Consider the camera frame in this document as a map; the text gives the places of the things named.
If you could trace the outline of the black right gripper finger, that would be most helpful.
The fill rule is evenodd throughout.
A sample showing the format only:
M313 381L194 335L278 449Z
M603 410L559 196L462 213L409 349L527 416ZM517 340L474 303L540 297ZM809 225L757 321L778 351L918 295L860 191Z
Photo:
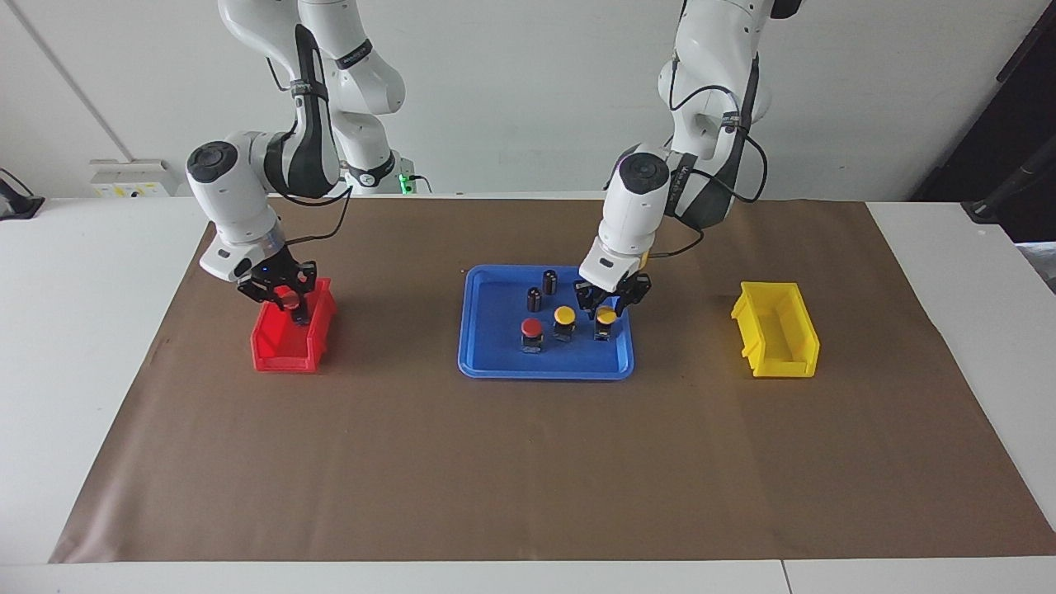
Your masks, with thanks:
M271 302L276 307L283 307L283 298L276 292L274 283L268 280L247 276L238 281L238 292L245 294L256 302Z
M310 324L309 294L314 292L316 280L317 268L314 262L305 262L295 271L290 285L285 286L285 311L290 315L295 326Z

